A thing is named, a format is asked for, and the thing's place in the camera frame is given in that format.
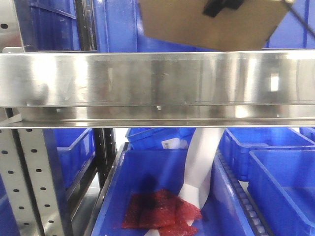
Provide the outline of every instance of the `white plastic tube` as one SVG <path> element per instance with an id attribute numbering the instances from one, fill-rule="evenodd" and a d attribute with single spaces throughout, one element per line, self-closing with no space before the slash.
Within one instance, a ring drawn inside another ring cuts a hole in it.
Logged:
<path id="1" fill-rule="evenodd" d="M 210 174 L 224 128 L 196 128 L 188 148 L 184 184 L 179 197 L 200 209 L 210 192 Z M 145 236 L 159 236 L 158 230 L 149 230 Z"/>

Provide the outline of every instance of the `cardboard box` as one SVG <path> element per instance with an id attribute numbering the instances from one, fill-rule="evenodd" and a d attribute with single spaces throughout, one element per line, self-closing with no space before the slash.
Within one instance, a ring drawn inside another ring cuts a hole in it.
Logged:
<path id="1" fill-rule="evenodd" d="M 222 51 L 259 50 L 288 12 L 281 0 L 245 0 L 212 18 L 203 14 L 208 1 L 139 0 L 145 35 Z"/>

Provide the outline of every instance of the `blue plastic bin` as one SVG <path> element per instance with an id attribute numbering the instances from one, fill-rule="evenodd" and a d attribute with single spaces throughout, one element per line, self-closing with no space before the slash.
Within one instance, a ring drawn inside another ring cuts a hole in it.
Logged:
<path id="1" fill-rule="evenodd" d="M 0 235 L 20 236 L 9 199 L 6 195 L 0 198 Z"/>
<path id="2" fill-rule="evenodd" d="M 315 128 L 313 127 L 300 127 L 300 133 L 308 139 L 315 141 Z"/>
<path id="3" fill-rule="evenodd" d="M 219 149 L 238 180 L 248 181 L 251 150 L 315 149 L 315 143 L 291 128 L 228 128 Z"/>
<path id="4" fill-rule="evenodd" d="M 130 128 L 126 138 L 129 140 L 132 149 L 172 149 L 171 143 L 179 143 L 183 140 L 187 149 L 195 128 Z"/>
<path id="5" fill-rule="evenodd" d="M 55 129 L 57 150 L 61 161 L 65 187 L 73 183 L 86 161 L 95 156 L 92 129 Z"/>
<path id="6" fill-rule="evenodd" d="M 0 176 L 0 199 L 3 198 L 5 195 L 6 195 L 5 187 Z"/>
<path id="7" fill-rule="evenodd" d="M 39 50 L 80 50 L 74 0 L 30 0 Z"/>
<path id="8" fill-rule="evenodd" d="M 133 193 L 167 188 L 178 194 L 184 179 L 186 150 L 129 150 L 120 157 L 92 236 L 143 236 L 147 230 L 121 228 Z M 196 236 L 254 236 L 218 158 L 211 194 L 196 220 Z"/>
<path id="9" fill-rule="evenodd" d="M 315 151 L 251 151 L 248 191 L 276 236 L 315 235 Z"/>

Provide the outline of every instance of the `metal shelf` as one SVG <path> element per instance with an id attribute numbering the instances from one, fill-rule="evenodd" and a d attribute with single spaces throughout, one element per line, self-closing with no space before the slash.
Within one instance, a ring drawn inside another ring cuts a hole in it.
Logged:
<path id="1" fill-rule="evenodd" d="M 0 55 L 3 128 L 312 125 L 315 50 Z"/>

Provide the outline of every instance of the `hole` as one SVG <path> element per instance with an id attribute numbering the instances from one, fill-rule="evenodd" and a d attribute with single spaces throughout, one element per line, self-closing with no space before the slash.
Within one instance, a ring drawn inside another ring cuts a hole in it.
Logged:
<path id="1" fill-rule="evenodd" d="M 1 24 L 0 27 L 1 27 L 2 29 L 7 29 L 7 28 L 8 28 L 8 25 L 7 25 L 7 24 Z"/>

